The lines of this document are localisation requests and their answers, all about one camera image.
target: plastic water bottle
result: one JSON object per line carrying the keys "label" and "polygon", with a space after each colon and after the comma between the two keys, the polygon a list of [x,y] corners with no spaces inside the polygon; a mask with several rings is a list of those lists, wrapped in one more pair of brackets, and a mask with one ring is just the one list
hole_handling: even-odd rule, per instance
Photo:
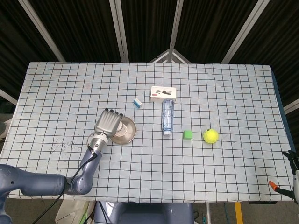
{"label": "plastic water bottle", "polygon": [[162,131],[164,136],[169,136],[173,130],[173,105],[171,99],[165,99],[162,107]]}

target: green cube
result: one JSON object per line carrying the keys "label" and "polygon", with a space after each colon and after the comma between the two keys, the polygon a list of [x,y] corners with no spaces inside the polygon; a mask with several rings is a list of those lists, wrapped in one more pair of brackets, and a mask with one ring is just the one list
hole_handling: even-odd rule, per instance
{"label": "green cube", "polygon": [[191,130],[184,130],[184,139],[185,140],[192,140],[193,132]]}

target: table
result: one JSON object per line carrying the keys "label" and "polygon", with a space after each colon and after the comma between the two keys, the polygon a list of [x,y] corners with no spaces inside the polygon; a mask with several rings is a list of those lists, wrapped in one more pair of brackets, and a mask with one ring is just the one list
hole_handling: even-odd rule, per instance
{"label": "table", "polygon": [[[162,135],[162,103],[150,102],[152,85],[177,88],[171,137]],[[134,120],[136,138],[109,144],[91,192],[64,199],[290,200],[268,186],[271,180],[291,189],[292,172],[281,153],[290,144],[264,65],[30,63],[0,163],[72,176],[106,107]],[[213,145],[202,140],[208,128],[220,133]],[[186,129],[193,140],[182,140]],[[28,198],[18,190],[9,197]]]}

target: bottle cap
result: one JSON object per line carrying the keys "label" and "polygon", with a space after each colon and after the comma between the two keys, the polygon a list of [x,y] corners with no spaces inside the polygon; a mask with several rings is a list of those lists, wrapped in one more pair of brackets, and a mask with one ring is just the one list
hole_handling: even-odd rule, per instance
{"label": "bottle cap", "polygon": [[171,131],[164,131],[163,135],[164,136],[169,136],[171,134]]}

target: blue eraser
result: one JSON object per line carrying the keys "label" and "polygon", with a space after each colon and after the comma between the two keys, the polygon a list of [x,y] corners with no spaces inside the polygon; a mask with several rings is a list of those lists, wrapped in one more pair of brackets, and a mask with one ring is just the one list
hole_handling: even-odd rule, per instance
{"label": "blue eraser", "polygon": [[135,104],[135,106],[137,106],[138,108],[140,108],[141,107],[141,105],[142,105],[142,103],[141,103],[141,101],[139,100],[139,99],[134,99],[134,104]]}

